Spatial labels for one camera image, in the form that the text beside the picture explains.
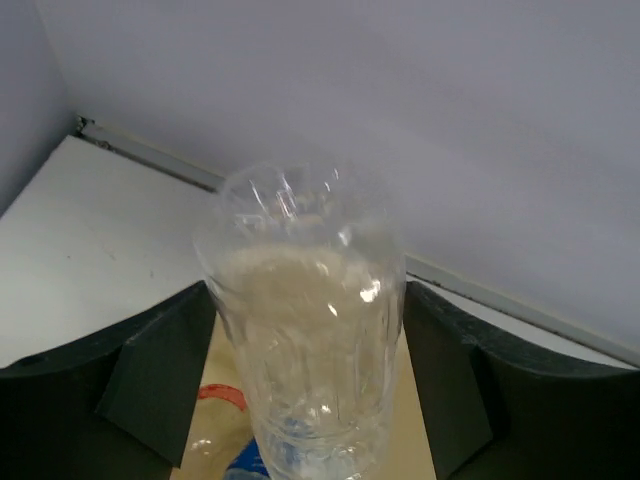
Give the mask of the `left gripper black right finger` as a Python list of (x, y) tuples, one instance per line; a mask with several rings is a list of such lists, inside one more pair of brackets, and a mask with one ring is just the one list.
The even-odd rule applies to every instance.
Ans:
[(406, 287), (404, 330), (440, 479), (635, 479), (639, 374), (546, 349)]

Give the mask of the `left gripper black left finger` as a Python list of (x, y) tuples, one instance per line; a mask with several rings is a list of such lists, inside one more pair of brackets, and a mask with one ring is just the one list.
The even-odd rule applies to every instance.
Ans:
[(2, 478), (169, 478), (182, 462), (215, 317), (197, 282), (3, 368)]

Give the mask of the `red cap red label bottle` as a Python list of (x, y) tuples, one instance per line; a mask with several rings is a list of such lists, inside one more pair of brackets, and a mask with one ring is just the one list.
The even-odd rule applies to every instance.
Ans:
[(247, 402), (236, 387), (201, 387), (180, 473), (183, 479), (222, 479), (253, 438)]

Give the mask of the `blue label bottle white cap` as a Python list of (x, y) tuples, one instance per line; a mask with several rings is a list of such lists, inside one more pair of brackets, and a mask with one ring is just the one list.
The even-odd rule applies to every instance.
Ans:
[(258, 422), (255, 435), (231, 461), (223, 479), (301, 479), (303, 451), (314, 432), (303, 421)]

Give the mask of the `clear crushed label-free bottle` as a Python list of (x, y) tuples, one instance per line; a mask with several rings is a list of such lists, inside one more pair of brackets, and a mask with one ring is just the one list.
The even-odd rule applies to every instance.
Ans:
[(390, 437), (405, 258), (382, 179), (348, 163), (228, 176), (194, 236), (255, 435), (294, 418), (301, 479), (369, 479)]

